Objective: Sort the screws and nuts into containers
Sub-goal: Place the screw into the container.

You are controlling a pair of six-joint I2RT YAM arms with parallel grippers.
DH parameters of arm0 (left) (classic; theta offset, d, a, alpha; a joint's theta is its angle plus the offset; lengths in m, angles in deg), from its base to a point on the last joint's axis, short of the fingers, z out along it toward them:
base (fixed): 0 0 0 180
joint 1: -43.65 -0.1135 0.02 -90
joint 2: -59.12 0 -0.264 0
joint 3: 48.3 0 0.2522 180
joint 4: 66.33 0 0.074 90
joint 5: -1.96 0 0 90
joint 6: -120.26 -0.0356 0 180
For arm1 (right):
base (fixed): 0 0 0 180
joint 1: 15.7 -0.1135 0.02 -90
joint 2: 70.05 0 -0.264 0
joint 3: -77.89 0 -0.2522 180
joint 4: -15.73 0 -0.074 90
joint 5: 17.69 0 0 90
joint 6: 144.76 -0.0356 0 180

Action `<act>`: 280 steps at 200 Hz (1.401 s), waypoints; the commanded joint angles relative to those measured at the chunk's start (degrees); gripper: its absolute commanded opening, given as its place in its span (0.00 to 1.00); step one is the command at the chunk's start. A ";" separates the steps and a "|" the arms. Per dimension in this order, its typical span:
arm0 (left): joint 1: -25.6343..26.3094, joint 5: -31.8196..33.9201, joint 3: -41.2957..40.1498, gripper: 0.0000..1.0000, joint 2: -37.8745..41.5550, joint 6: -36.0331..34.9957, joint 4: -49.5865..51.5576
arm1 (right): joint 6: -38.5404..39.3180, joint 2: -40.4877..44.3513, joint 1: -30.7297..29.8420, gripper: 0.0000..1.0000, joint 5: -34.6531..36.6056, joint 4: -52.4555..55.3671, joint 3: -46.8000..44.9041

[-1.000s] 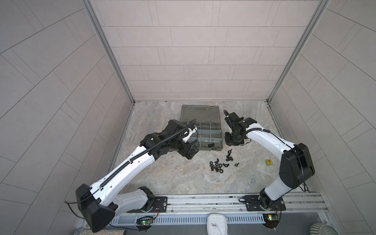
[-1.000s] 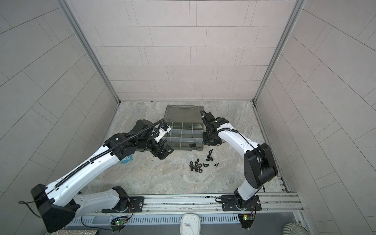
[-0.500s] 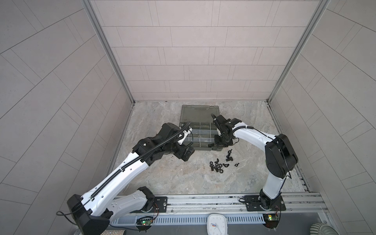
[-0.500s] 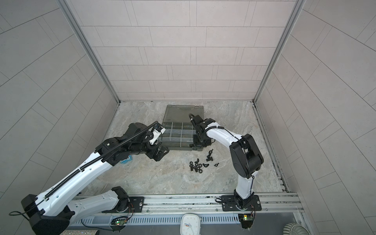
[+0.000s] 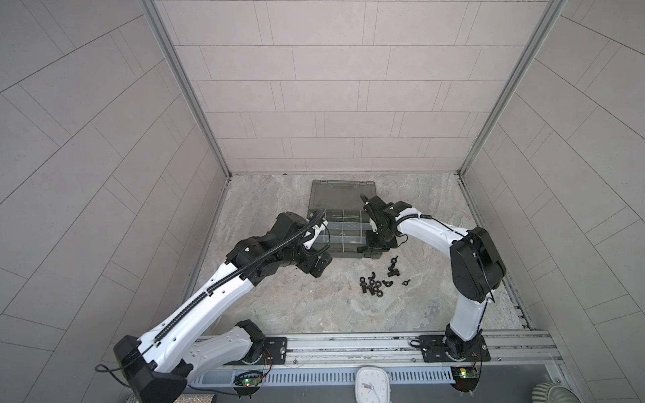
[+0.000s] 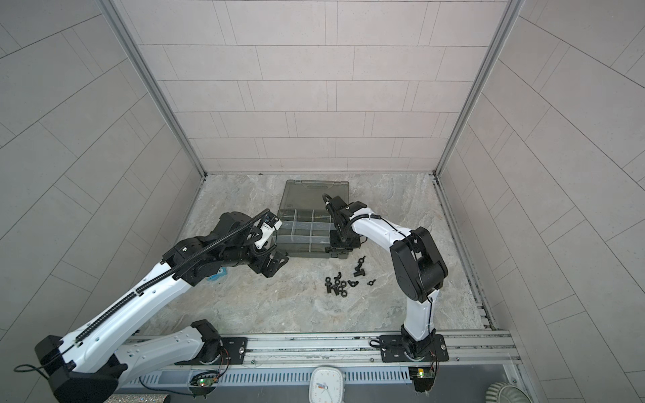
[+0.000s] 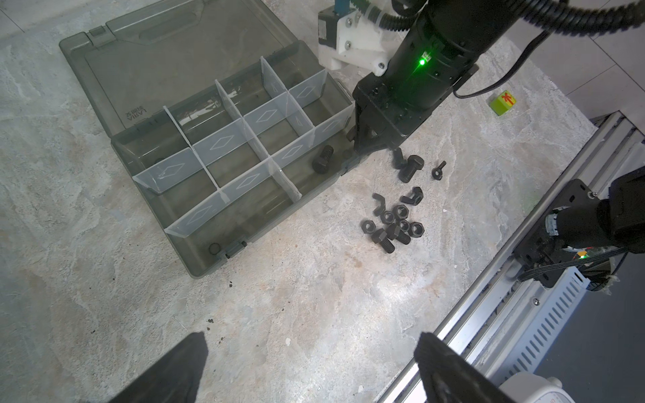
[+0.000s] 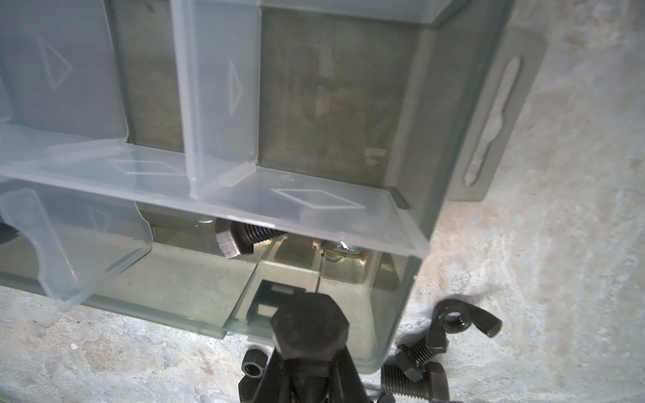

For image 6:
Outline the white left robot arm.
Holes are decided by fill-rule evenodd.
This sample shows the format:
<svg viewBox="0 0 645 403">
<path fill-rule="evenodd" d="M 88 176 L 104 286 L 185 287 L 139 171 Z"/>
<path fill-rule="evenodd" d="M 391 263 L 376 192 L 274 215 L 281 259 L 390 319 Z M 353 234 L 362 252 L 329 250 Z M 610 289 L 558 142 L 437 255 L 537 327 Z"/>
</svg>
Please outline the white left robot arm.
<svg viewBox="0 0 645 403">
<path fill-rule="evenodd" d="M 177 243 L 91 322 L 64 337 L 40 341 L 35 347 L 38 364 L 20 364 L 14 372 L 39 374 L 60 402 L 104 402 L 133 379 L 171 364 L 226 366 L 228 351 L 207 320 L 139 344 L 126 341 L 163 307 L 221 268 L 246 265 L 267 278 L 275 275 L 288 260 L 271 240 L 281 226 L 268 209 L 253 218 L 223 214 L 209 235 Z"/>
</svg>

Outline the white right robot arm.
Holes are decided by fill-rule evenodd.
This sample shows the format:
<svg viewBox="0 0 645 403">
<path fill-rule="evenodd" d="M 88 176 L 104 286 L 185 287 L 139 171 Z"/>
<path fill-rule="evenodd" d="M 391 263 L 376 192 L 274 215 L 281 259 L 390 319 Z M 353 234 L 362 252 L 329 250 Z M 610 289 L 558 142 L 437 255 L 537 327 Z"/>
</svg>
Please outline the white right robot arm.
<svg viewBox="0 0 645 403">
<path fill-rule="evenodd" d="M 406 296 L 406 318 L 401 326 L 401 346 L 411 361 L 448 361 L 445 341 L 436 333 L 434 314 L 448 268 L 431 233 L 395 225 L 361 201 L 346 203 L 341 197 L 322 196 L 334 230 L 330 248 L 336 252 L 358 249 L 363 237 L 391 256 L 396 283 Z"/>
</svg>

